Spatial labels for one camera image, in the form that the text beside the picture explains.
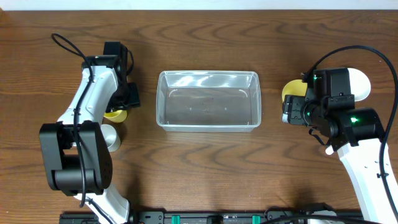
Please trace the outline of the yellow plastic cup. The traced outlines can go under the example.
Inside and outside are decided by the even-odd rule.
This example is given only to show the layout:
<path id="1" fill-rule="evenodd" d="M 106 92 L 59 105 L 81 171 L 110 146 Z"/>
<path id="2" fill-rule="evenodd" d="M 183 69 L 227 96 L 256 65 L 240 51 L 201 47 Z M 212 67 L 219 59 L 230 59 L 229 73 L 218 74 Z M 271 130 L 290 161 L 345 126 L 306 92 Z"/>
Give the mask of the yellow plastic cup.
<path id="1" fill-rule="evenodd" d="M 104 117 L 114 123 L 122 123 L 127 118 L 126 110 L 117 110 L 109 113 L 105 113 Z"/>

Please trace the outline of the grey plastic cup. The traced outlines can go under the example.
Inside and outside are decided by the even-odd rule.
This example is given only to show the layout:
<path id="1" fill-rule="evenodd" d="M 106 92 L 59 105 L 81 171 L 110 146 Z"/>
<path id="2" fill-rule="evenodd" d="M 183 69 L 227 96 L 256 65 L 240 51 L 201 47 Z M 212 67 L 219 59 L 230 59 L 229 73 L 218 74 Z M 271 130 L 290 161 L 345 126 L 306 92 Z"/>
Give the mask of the grey plastic cup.
<path id="1" fill-rule="evenodd" d="M 117 151 L 121 145 L 121 140 L 117 134 L 116 129 L 109 124 L 102 124 L 101 132 L 103 133 L 103 137 L 106 142 L 108 151 Z"/>

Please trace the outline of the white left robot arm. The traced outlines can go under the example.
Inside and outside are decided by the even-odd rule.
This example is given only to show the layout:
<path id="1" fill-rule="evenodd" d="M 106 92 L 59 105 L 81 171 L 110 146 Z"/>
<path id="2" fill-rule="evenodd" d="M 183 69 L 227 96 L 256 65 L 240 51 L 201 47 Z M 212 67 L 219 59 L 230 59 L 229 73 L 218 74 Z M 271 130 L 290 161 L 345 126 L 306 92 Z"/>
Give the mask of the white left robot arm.
<path id="1" fill-rule="evenodd" d="M 128 200 L 111 182 L 110 153 L 120 147 L 120 139 L 103 124 L 106 112 L 125 110 L 125 100 L 136 98 L 135 84 L 126 80 L 126 62 L 117 55 L 90 56 L 66 112 L 39 131 L 49 187 L 79 199 L 100 223 L 127 223 L 130 217 Z"/>

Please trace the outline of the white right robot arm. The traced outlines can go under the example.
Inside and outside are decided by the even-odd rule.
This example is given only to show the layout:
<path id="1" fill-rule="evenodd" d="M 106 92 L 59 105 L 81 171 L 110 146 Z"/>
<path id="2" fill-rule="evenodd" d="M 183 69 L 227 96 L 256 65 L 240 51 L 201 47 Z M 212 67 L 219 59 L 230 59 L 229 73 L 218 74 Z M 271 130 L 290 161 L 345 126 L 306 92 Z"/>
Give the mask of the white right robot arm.
<path id="1" fill-rule="evenodd" d="M 397 181 L 392 171 L 386 131 L 372 108 L 355 108 L 352 94 L 284 95 L 282 120 L 319 131 L 338 154 L 366 221 L 397 223 Z"/>

